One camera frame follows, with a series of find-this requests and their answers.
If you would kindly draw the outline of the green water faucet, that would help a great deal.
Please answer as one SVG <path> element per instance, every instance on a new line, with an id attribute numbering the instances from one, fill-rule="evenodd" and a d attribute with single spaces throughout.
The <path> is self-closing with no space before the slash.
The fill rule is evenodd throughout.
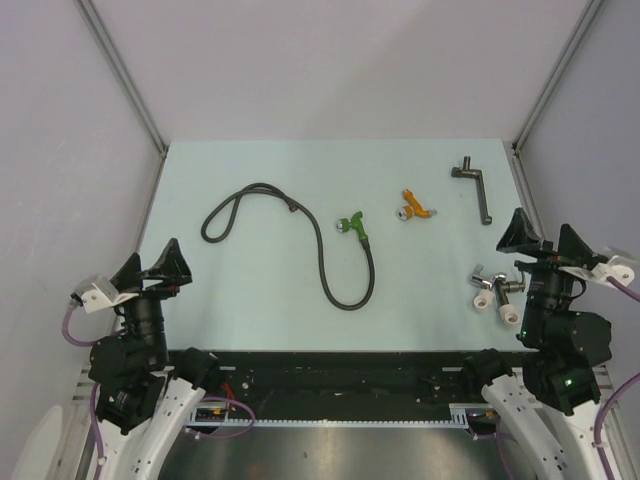
<path id="1" fill-rule="evenodd" d="M 350 218 L 340 218 L 335 223 L 335 228 L 339 233 L 354 231 L 360 242 L 368 240 L 368 235 L 363 224 L 363 213 L 355 212 Z"/>

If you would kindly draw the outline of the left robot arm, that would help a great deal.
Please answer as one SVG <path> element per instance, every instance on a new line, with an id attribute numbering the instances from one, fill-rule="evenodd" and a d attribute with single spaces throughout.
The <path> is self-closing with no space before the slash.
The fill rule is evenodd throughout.
<path id="1" fill-rule="evenodd" d="M 151 267 L 134 253 L 113 277 L 90 277 L 71 296 L 86 313 L 112 309 L 123 320 L 89 355 L 97 479 L 157 478 L 189 414 L 220 390 L 213 354 L 189 348 L 169 362 L 162 303 L 192 280 L 171 238 Z"/>

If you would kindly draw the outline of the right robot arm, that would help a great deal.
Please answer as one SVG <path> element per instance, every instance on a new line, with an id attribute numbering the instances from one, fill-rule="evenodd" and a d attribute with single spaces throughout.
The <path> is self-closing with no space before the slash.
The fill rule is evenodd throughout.
<path id="1" fill-rule="evenodd" d="M 609 257 L 592 250 L 568 224 L 557 243 L 540 237 L 523 208 L 515 209 L 497 251 L 531 277 L 519 341 L 528 348 L 516 376 L 503 355 L 485 349 L 465 358 L 461 388 L 486 401 L 507 425 L 541 479 L 617 479 L 606 458 L 594 369 L 612 357 L 611 324 L 573 311 L 573 285 L 592 281 Z"/>

